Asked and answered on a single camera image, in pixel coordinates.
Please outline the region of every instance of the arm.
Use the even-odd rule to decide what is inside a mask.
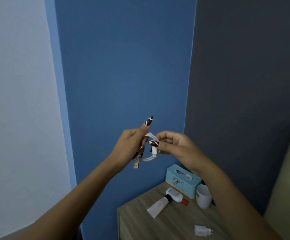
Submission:
[[[177,157],[183,165],[204,180],[233,239],[281,240],[227,174],[186,135],[164,131],[156,137],[160,140],[159,150]]]
[[[144,151],[140,147],[147,141],[144,136],[149,125],[144,123],[139,129],[125,130],[109,157],[31,225],[19,240],[71,239],[107,183],[125,168],[133,156]]]

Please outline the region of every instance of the hand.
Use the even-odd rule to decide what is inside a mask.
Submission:
[[[202,164],[210,160],[185,134],[163,131],[156,135],[157,149],[161,154],[170,154],[192,172],[200,174]]]
[[[148,140],[145,135],[148,133],[152,121],[153,117],[151,116],[139,129],[126,129],[119,137],[112,153],[107,158],[110,162],[115,163],[119,172],[134,157],[143,154],[144,146]]]

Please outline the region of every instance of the red bottle cap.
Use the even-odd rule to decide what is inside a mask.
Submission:
[[[188,205],[188,200],[185,199],[185,198],[182,198],[182,203],[183,203],[184,205]]]

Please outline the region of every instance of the forearm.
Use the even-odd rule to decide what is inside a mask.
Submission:
[[[207,159],[197,171],[210,190],[233,239],[281,239],[215,163]]]
[[[41,216],[20,240],[71,239],[107,183],[117,172],[115,165],[107,158],[60,202]]]

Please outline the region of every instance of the white cup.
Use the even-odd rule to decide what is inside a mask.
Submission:
[[[196,188],[196,201],[200,208],[206,209],[211,205],[212,196],[206,185],[200,184]]]

